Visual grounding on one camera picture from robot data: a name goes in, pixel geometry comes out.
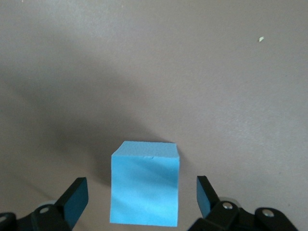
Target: gray surface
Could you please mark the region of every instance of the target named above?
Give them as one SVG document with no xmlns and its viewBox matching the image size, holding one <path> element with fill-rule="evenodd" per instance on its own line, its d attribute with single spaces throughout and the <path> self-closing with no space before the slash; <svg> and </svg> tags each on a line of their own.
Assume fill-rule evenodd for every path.
<svg viewBox="0 0 308 231">
<path fill-rule="evenodd" d="M 124 140 L 169 141 L 179 226 L 159 230 L 200 216 L 197 175 L 307 230 L 307 12 L 305 0 L 1 1 L 1 210 L 21 217 L 87 176 L 76 231 L 158 230 L 109 224 L 110 156 Z"/>
</svg>

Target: small speck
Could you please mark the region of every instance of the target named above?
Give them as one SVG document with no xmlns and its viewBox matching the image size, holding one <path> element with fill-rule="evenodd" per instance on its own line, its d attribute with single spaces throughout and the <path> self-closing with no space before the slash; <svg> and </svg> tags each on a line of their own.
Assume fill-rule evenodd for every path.
<svg viewBox="0 0 308 231">
<path fill-rule="evenodd" d="M 259 41 L 259 42 L 262 42 L 262 41 L 263 41 L 263 39 L 264 39 L 264 37 L 262 36 L 262 37 L 260 37 L 260 38 L 259 38 L 259 40 L 258 40 L 258 41 Z"/>
</svg>

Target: blue foam cube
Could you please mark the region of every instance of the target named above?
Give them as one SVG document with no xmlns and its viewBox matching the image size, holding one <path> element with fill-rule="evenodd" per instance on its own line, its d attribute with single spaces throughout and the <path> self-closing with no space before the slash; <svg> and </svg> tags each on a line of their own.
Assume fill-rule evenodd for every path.
<svg viewBox="0 0 308 231">
<path fill-rule="evenodd" d="M 110 222 L 176 227 L 179 169 L 175 143 L 125 141 L 112 155 Z"/>
</svg>

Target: foam block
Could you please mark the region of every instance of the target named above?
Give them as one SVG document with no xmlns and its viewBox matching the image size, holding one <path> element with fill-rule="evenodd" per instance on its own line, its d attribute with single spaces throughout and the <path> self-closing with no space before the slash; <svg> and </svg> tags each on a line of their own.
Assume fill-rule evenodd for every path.
<svg viewBox="0 0 308 231">
<path fill-rule="evenodd" d="M 179 169 L 175 143 L 125 141 L 112 155 L 110 222 L 176 227 Z"/>
</svg>

